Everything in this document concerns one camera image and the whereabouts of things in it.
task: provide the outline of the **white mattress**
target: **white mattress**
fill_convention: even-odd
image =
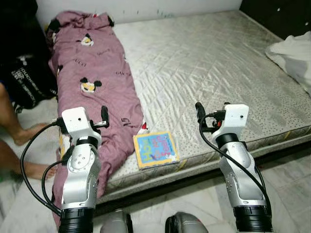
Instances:
[[[132,155],[110,178],[99,202],[113,193],[122,197],[129,189],[133,193],[190,176],[196,169],[204,172],[203,166],[217,167],[218,155],[198,133],[197,101],[206,112],[227,101],[249,105],[241,140],[250,150],[310,140],[309,95],[265,57],[265,48],[278,39],[241,12],[127,23],[114,30],[150,131],[170,131],[181,162],[139,171]]]

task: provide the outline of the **black cable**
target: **black cable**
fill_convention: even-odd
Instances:
[[[255,166],[255,171],[257,172],[258,176],[259,176],[259,179],[262,183],[262,187],[264,188],[264,190],[266,190],[266,184],[264,183],[264,180],[263,180],[263,177],[262,177],[262,174],[260,172],[260,170],[258,169],[257,166]]]
[[[268,194],[266,192],[266,190],[263,188],[263,186],[258,182],[258,180],[248,171],[246,170],[241,164],[239,164],[235,159],[233,159],[231,156],[229,156],[227,153],[221,151],[220,149],[218,149],[216,146],[214,146],[210,141],[208,141],[208,139],[204,136],[203,131],[202,131],[202,125],[204,120],[207,117],[211,117],[213,116],[212,114],[208,114],[205,117],[200,119],[200,124],[199,124],[199,131],[200,131],[200,135],[203,138],[203,140],[211,147],[213,148],[215,151],[217,151],[219,154],[221,154],[223,157],[227,158],[228,160],[230,160],[231,162],[233,162],[239,169],[241,169],[246,175],[249,176],[249,178],[251,178],[253,180],[253,182],[258,186],[258,188],[261,190],[261,192],[264,195],[264,198],[266,199],[267,202],[267,207],[268,207],[268,211],[269,214],[272,215],[272,209],[271,209],[271,203],[268,197]]]
[[[42,175],[42,180],[41,180],[41,187],[42,187],[42,193],[43,193],[43,196],[45,198],[45,200],[47,201],[48,204],[50,204],[51,206],[53,206],[55,209],[58,209],[58,207],[56,205],[54,205],[54,203],[50,200],[50,198],[48,197],[47,195],[47,192],[45,190],[45,180],[46,180],[46,177],[47,177],[47,174],[49,172],[49,170],[54,167],[55,165],[57,164],[61,164],[62,162],[64,162],[63,160],[60,160],[60,161],[57,161],[51,165],[49,165],[47,167],[47,169],[45,169],[43,175]]]
[[[33,136],[32,139],[30,139],[30,141],[28,142],[27,146],[25,147],[23,153],[21,154],[21,158],[20,158],[20,170],[21,170],[21,174],[23,176],[23,179],[26,183],[26,186],[28,187],[29,191],[31,192],[31,194],[39,201],[41,202],[44,206],[48,207],[50,210],[52,210],[54,213],[56,213],[58,216],[61,216],[61,210],[59,208],[55,208],[54,206],[46,203],[32,188],[32,186],[29,183],[29,180],[26,176],[26,172],[25,172],[25,166],[24,166],[24,158],[26,155],[26,152],[28,150],[28,148],[30,147],[30,145],[32,144],[32,142],[43,132],[45,131],[47,128],[51,127],[51,126],[55,126],[57,125],[57,122],[53,122],[47,126],[45,126],[44,128],[42,128],[39,132],[37,132],[35,134],[35,136]]]

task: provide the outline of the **book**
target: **book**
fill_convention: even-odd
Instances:
[[[140,169],[179,162],[170,132],[135,135],[133,139]]]

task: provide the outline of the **pink blanket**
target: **pink blanket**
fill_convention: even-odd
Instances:
[[[109,176],[133,153],[133,135],[143,118],[129,64],[109,21],[107,14],[67,11],[57,15],[47,32],[53,52],[49,65],[57,76],[58,115],[83,106],[89,118],[98,122],[102,105],[108,107],[110,126],[101,129],[98,197],[104,194]],[[66,177],[67,169],[60,166],[53,186],[58,207]]]

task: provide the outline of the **white pillow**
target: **white pillow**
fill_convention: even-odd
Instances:
[[[288,36],[266,49],[266,55],[311,95],[311,32]]]

